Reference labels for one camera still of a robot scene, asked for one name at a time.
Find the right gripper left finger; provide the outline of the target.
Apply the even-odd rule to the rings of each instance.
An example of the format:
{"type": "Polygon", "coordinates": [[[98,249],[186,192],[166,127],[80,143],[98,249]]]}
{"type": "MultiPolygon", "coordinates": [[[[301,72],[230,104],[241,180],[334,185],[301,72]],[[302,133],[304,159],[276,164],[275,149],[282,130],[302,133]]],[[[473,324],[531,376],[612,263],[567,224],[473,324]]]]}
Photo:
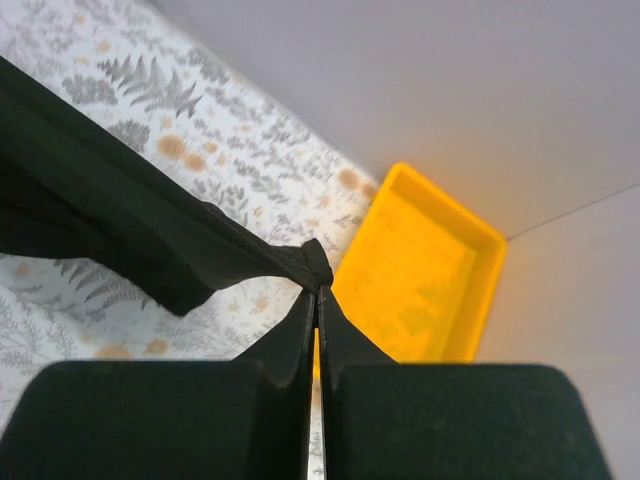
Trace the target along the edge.
{"type": "Polygon", "coordinates": [[[61,361],[1,438],[5,479],[302,479],[316,299],[228,361],[61,361]]]}

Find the black t-shirt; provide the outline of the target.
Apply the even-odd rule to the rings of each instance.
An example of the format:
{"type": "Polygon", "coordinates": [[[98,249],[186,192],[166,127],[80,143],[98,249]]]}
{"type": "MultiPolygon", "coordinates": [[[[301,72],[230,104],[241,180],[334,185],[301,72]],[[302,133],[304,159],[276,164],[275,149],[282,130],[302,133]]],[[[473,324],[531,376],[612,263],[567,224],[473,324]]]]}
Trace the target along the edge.
{"type": "Polygon", "coordinates": [[[257,277],[317,293],[317,240],[273,246],[201,201],[9,62],[1,65],[1,249],[94,260],[184,315],[257,277]]]}

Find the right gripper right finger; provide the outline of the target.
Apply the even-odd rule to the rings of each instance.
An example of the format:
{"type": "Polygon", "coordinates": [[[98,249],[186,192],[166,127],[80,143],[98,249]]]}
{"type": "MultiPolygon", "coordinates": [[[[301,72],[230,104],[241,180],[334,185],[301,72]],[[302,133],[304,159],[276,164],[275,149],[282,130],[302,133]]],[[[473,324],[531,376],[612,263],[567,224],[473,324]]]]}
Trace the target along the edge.
{"type": "Polygon", "coordinates": [[[607,479],[581,396],[541,364],[400,364],[317,298],[329,479],[607,479]]]}

